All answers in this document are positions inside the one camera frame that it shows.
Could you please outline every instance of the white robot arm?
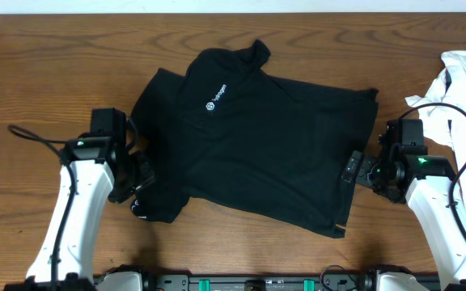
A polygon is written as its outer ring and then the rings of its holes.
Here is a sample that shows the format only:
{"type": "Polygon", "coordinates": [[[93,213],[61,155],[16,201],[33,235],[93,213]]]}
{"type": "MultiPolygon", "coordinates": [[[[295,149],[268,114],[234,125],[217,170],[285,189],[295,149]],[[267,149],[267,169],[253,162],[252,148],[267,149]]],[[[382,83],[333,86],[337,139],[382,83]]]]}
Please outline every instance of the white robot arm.
{"type": "MultiPolygon", "coordinates": [[[[459,176],[446,158],[427,155],[421,120],[389,121],[380,142],[383,151],[378,158],[354,152],[342,179],[369,187],[394,203],[407,203],[426,234],[441,289],[465,285],[466,238],[456,218],[466,235],[466,210],[457,185],[453,185],[459,176]]],[[[105,201],[121,203],[154,181],[148,160],[129,156],[129,150],[130,146],[125,146],[125,114],[116,109],[93,111],[91,131],[67,141],[61,152],[65,166],[59,197],[39,255],[26,281],[7,285],[5,290],[148,289],[151,278],[141,269],[110,273],[97,286],[93,282],[93,253],[105,201]],[[57,255],[53,251],[56,244],[57,255]]],[[[426,290],[403,268],[371,270],[359,278],[357,289],[426,290]]]]}
{"type": "MultiPolygon", "coordinates": [[[[456,106],[447,106],[466,113],[456,106]]],[[[344,178],[355,179],[394,203],[407,203],[419,220],[438,268],[441,290],[466,285],[466,208],[461,199],[458,175],[444,157],[427,155],[421,120],[406,120],[413,108],[398,120],[388,121],[387,132],[379,136],[383,145],[379,157],[354,152],[344,178]]],[[[378,272],[372,281],[376,290],[424,290],[411,275],[378,272]]]]}

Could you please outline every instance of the cable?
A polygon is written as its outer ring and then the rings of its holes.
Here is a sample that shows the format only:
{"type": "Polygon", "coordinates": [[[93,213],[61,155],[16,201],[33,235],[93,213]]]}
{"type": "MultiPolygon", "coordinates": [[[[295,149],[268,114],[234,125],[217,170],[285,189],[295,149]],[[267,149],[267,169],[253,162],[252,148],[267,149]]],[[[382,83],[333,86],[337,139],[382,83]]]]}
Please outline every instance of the cable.
{"type": "Polygon", "coordinates": [[[139,142],[139,132],[138,128],[136,127],[136,124],[133,121],[133,118],[129,116],[129,123],[130,126],[133,128],[134,131],[134,139],[125,147],[125,150],[127,150],[127,153],[134,148],[134,146],[139,142]]]}
{"type": "Polygon", "coordinates": [[[389,149],[389,155],[388,155],[388,162],[393,162],[393,154],[395,153],[395,150],[398,149],[400,146],[399,142],[395,142],[392,147],[389,149]]]}
{"type": "Polygon", "coordinates": [[[346,291],[352,291],[352,290],[355,290],[357,288],[357,281],[350,275],[350,273],[348,271],[346,271],[346,269],[344,269],[343,267],[341,267],[340,265],[330,265],[328,267],[326,267],[325,270],[323,270],[321,272],[321,275],[320,275],[320,283],[323,285],[323,287],[325,287],[328,291],[334,291],[332,289],[330,289],[330,287],[328,287],[324,282],[323,282],[323,277],[324,277],[324,274],[330,269],[330,268],[333,268],[333,267],[337,267],[337,268],[340,268],[341,270],[343,270],[343,272],[349,277],[350,280],[352,280],[352,282],[355,284],[355,287],[353,288],[350,288],[350,289],[347,289],[346,291]]]}
{"type": "Polygon", "coordinates": [[[21,137],[29,141],[38,141],[42,143],[43,145],[45,145],[46,147],[48,147],[58,156],[58,158],[61,160],[62,165],[66,167],[66,169],[68,170],[68,173],[70,174],[70,181],[71,181],[70,195],[68,196],[68,201],[66,204],[66,208],[64,209],[64,214],[62,214],[61,223],[58,226],[57,236],[55,237],[55,243],[53,244],[53,252],[51,255],[52,270],[51,270],[51,282],[50,283],[51,283],[51,290],[56,291],[57,290],[57,275],[58,275],[57,274],[58,252],[59,252],[59,248],[61,245],[62,234],[64,233],[64,228],[66,227],[68,216],[70,215],[71,205],[73,204],[74,196],[75,196],[75,193],[77,192],[77,184],[75,183],[73,170],[70,167],[70,161],[66,160],[66,158],[61,154],[61,152],[51,145],[52,143],[65,143],[65,142],[46,140],[27,129],[23,129],[13,124],[8,125],[8,131],[10,131],[12,134],[14,134],[17,137],[21,137]]]}
{"type": "MultiPolygon", "coordinates": [[[[438,103],[423,104],[423,105],[420,105],[418,107],[411,108],[407,112],[402,114],[402,116],[400,116],[399,119],[402,119],[402,118],[406,117],[409,113],[415,112],[416,110],[418,110],[420,108],[426,108],[426,107],[430,107],[430,106],[449,107],[449,108],[452,108],[452,109],[458,111],[459,113],[461,113],[466,118],[466,112],[463,109],[458,108],[457,106],[449,104],[449,103],[440,103],[440,102],[438,102],[438,103]]],[[[461,222],[461,219],[460,219],[460,216],[458,215],[458,212],[456,211],[457,203],[454,202],[454,188],[456,186],[456,183],[458,183],[458,180],[460,179],[461,175],[465,172],[465,170],[466,170],[466,162],[463,164],[461,169],[458,171],[458,174],[456,175],[456,177],[454,177],[454,179],[451,182],[451,186],[449,187],[449,207],[451,208],[452,215],[454,216],[454,220],[456,221],[456,225],[460,229],[461,235],[463,235],[463,238],[464,238],[464,240],[466,242],[466,230],[465,230],[465,228],[463,226],[463,223],[461,222]]]]}

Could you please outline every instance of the black t-shirt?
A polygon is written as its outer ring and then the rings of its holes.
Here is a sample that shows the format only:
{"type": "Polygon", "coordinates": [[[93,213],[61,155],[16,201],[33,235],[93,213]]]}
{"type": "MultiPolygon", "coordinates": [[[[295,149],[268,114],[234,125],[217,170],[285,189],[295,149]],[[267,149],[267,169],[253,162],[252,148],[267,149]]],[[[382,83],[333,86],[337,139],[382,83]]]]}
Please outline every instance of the black t-shirt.
{"type": "Polygon", "coordinates": [[[354,183],[341,174],[366,146],[377,90],[271,77],[269,55],[257,40],[201,52],[184,77],[159,69],[131,115],[156,174],[137,193],[143,219],[172,222],[191,196],[344,237],[354,183]]]}

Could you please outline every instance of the white logo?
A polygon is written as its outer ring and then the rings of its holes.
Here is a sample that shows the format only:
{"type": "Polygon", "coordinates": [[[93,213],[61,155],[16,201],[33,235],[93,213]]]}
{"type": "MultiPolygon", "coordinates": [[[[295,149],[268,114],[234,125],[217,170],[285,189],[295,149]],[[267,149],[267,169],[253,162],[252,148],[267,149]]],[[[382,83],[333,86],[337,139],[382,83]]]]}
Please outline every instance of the white logo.
{"type": "Polygon", "coordinates": [[[206,104],[206,109],[208,109],[208,111],[212,111],[215,109],[215,104],[213,102],[208,102],[206,104]]]}
{"type": "Polygon", "coordinates": [[[224,92],[226,92],[226,85],[222,85],[222,87],[220,88],[220,91],[216,94],[215,98],[213,98],[211,100],[211,102],[208,102],[206,104],[206,109],[208,109],[208,111],[213,111],[215,109],[215,103],[214,102],[217,102],[219,99],[220,99],[220,96],[222,94],[224,94],[224,92]]]}
{"type": "Polygon", "coordinates": [[[226,92],[226,85],[222,85],[220,88],[220,91],[216,94],[215,98],[213,98],[211,101],[218,101],[220,99],[220,95],[224,94],[226,92]]]}

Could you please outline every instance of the wood grain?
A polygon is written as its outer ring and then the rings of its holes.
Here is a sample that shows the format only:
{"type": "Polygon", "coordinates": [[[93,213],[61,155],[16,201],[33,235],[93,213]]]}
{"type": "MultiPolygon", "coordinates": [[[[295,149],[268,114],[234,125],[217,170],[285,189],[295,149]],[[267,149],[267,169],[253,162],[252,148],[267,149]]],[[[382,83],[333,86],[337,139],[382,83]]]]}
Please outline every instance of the wood grain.
{"type": "MultiPolygon", "coordinates": [[[[385,122],[407,108],[404,97],[423,95],[442,69],[440,54],[466,49],[466,14],[0,16],[0,289],[22,280],[35,259],[59,182],[56,158],[12,137],[8,123],[76,137],[92,108],[130,112],[159,67],[184,74],[202,49],[241,49],[255,39],[272,52],[268,74],[380,89],[367,147],[376,154],[385,122]]],[[[171,225],[139,221],[128,203],[108,204],[95,272],[130,263],[194,274],[317,274],[330,264],[436,271],[413,213],[360,187],[338,240],[205,200],[191,199],[171,225]]]]}

